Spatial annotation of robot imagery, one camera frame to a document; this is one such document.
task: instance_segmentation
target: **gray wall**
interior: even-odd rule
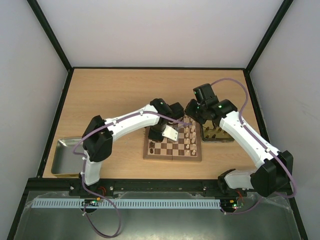
[[[0,1],[0,239],[6,239],[27,179],[35,177],[64,69],[26,0]]]
[[[297,204],[309,239],[320,228],[320,2],[295,0],[251,77],[271,142],[294,156]]]
[[[282,0],[38,0],[72,66],[246,67]]]

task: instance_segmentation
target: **chessboard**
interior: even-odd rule
[[[174,123],[172,127],[178,131],[178,140],[171,141],[164,138],[162,142],[155,142],[148,139],[149,129],[145,129],[143,159],[201,162],[201,131],[199,123],[188,116],[183,117],[183,122],[192,123],[183,126]]]

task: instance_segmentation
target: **cable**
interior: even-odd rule
[[[229,78],[229,77],[225,77],[225,78],[221,78],[219,80],[216,80],[214,81],[213,83],[211,83],[211,86],[213,86],[214,84],[217,84],[217,83],[220,83],[222,81],[231,81],[231,82],[234,82],[236,84],[238,84],[244,91],[245,93],[245,101],[239,111],[239,121],[240,123],[243,125],[244,129],[265,149],[267,150],[268,147],[253,133],[251,132],[251,130],[246,126],[244,125],[244,120],[242,118],[242,114],[243,114],[243,111],[248,103],[248,100],[249,100],[249,94],[248,94],[248,91],[246,89],[246,87],[241,83],[239,82],[238,80],[235,80],[233,78]],[[277,155],[275,155],[272,151],[269,151],[269,153],[274,157],[274,159],[279,163],[279,165],[283,168],[285,174],[287,174],[287,176],[289,177],[290,181],[292,182],[292,188],[293,188],[293,191],[292,191],[292,194],[291,195],[285,195],[285,194],[282,194],[280,192],[275,192],[278,196],[281,196],[281,197],[284,197],[284,198],[293,198],[296,194],[297,194],[297,184],[296,184],[296,181],[295,179],[293,178],[293,176],[291,175],[291,173],[289,172],[289,170],[287,169],[287,167],[283,164],[283,162],[279,159],[279,157]],[[260,197],[260,199],[255,203],[255,205],[253,205],[251,208],[249,208],[248,210],[245,210],[245,211],[241,211],[241,212],[233,212],[233,213],[230,213],[230,212],[225,212],[222,208],[222,212],[224,214],[228,214],[228,215],[236,215],[236,214],[244,214],[244,213],[247,213],[251,210],[253,210],[254,208],[256,208],[256,206],[260,203],[260,201],[262,200],[262,197]]]
[[[182,125],[184,125],[184,126],[192,125],[191,123],[186,123],[186,122],[183,122],[183,121],[178,121],[178,120],[172,119],[172,118],[170,118],[170,117],[164,116],[164,115],[162,115],[162,114],[160,114],[160,113],[153,112],[153,111],[142,111],[142,114],[153,114],[153,115],[156,115],[156,116],[158,116],[158,117],[160,117],[160,118],[167,119],[167,120],[169,120],[169,121],[171,121],[171,122],[175,122],[175,123],[178,123],[178,124],[182,124]],[[141,115],[141,113],[140,113],[140,112],[132,113],[132,114],[130,114],[130,115],[127,115],[127,116],[124,116],[124,117],[118,119],[118,120],[116,121],[116,123],[120,123],[120,122],[122,122],[122,121],[124,121],[124,120],[126,120],[126,119],[129,119],[129,118],[132,118],[132,117],[135,117],[135,116],[138,116],[138,115]],[[74,148],[73,148],[73,150],[72,150],[73,154],[75,154],[75,155],[80,155],[80,156],[82,156],[83,158],[86,158],[87,156],[86,156],[84,153],[82,153],[82,152],[76,152],[76,149],[79,147],[79,145],[80,145],[84,140],[86,140],[86,139],[88,139],[89,137],[91,137],[93,134],[96,134],[96,133],[100,132],[101,130],[106,129],[106,128],[110,127],[110,126],[113,125],[113,124],[114,124],[114,123],[111,122],[111,123],[108,123],[108,124],[103,125],[103,126],[101,126],[101,127],[98,127],[97,129],[93,130],[92,132],[88,133],[86,136],[84,136],[83,138],[81,138],[80,141],[74,146]],[[116,237],[116,236],[119,234],[119,231],[120,231],[120,229],[121,229],[121,225],[122,225],[121,213],[120,213],[119,209],[117,208],[117,206],[116,206],[110,199],[108,199],[108,198],[106,198],[105,196],[102,196],[102,195],[100,195],[100,194],[98,194],[98,193],[96,193],[96,192],[93,192],[93,191],[89,190],[89,189],[86,187],[86,184],[85,184],[86,163],[87,163],[87,160],[84,159],[84,160],[83,160],[83,167],[82,167],[82,175],[81,175],[81,176],[82,176],[82,187],[83,187],[83,189],[86,190],[88,193],[90,193],[90,194],[92,194],[92,195],[95,195],[95,196],[97,196],[97,197],[100,197],[100,198],[106,200],[107,202],[109,202],[109,203],[114,207],[114,209],[116,210],[116,213],[117,213],[117,215],[118,215],[118,220],[119,220],[118,228],[117,228],[115,234],[113,234],[113,235],[106,235],[106,234],[100,232],[100,231],[95,227],[95,225],[93,224],[93,222],[91,221],[91,219],[89,218],[89,216],[88,216],[88,214],[87,214],[87,212],[86,212],[86,208],[87,208],[87,206],[89,205],[89,203],[87,203],[87,204],[84,206],[84,208],[83,208],[84,215],[85,215],[86,218],[88,219],[88,221],[89,221],[92,229],[95,231],[96,234],[98,234],[100,237],[106,238],[106,239],[114,238],[114,237]]]

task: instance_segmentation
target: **black corner post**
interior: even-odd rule
[[[70,64],[69,60],[67,59],[67,56],[65,55],[62,47],[60,46],[60,43],[58,42],[58,39],[56,38],[54,31],[50,27],[49,22],[46,19],[46,16],[44,15],[43,11],[41,10],[37,0],[27,0],[27,2],[29,3],[36,18],[38,19],[43,30],[45,31],[46,35],[48,36],[52,46],[54,47],[56,53],[58,54],[59,58],[61,59],[65,69],[68,72],[70,72],[71,68],[72,68],[71,64]]]
[[[267,44],[269,43],[271,37],[275,33],[277,27],[279,26],[281,20],[284,18],[286,12],[288,11],[288,9],[291,6],[293,1],[294,0],[283,0],[279,10],[277,11],[276,15],[274,16],[270,26],[268,27],[267,31],[265,32],[261,42],[259,43],[258,47],[256,48],[248,66],[245,69],[248,73],[250,73],[252,71],[252,69],[254,68],[259,57],[261,56],[261,54],[264,51]]]

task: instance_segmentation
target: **wooden chessboard frame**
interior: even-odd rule
[[[201,131],[200,131],[200,124],[199,123],[195,123],[195,144],[196,144],[196,156],[192,156],[191,155],[191,150],[190,150],[190,155],[185,156],[185,155],[161,155],[161,154],[149,154],[149,143],[150,140],[148,139],[148,134],[149,134],[149,130],[150,127],[147,127],[145,129],[145,135],[144,135],[144,143],[143,143],[143,159],[146,160],[166,160],[166,161],[183,161],[183,162],[201,162],[202,161],[202,149],[201,149]],[[185,132],[185,128],[182,127],[178,130],[178,134],[186,134]],[[184,145],[186,146],[187,143],[179,143],[179,139],[187,139],[185,136],[183,138],[179,138],[178,137],[178,141],[177,142],[173,142],[172,143],[172,148],[174,148],[174,146],[178,147],[179,149],[179,145]]]

